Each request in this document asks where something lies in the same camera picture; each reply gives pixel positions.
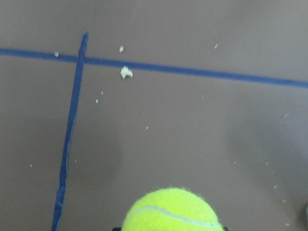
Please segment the yellow tennis ball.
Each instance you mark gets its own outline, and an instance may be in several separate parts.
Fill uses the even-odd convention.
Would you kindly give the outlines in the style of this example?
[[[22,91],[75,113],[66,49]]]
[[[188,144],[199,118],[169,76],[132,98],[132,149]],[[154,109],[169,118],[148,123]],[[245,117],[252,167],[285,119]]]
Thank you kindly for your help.
[[[215,211],[183,188],[164,188],[138,199],[123,221],[123,231],[224,231]]]

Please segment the white foam crumb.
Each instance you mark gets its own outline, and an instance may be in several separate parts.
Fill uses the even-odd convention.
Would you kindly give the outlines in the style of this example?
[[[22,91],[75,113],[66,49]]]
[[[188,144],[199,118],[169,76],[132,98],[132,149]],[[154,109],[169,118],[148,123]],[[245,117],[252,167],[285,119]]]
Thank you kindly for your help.
[[[126,79],[127,77],[132,78],[133,72],[127,66],[123,66],[120,70],[120,75],[121,75],[122,79]]]

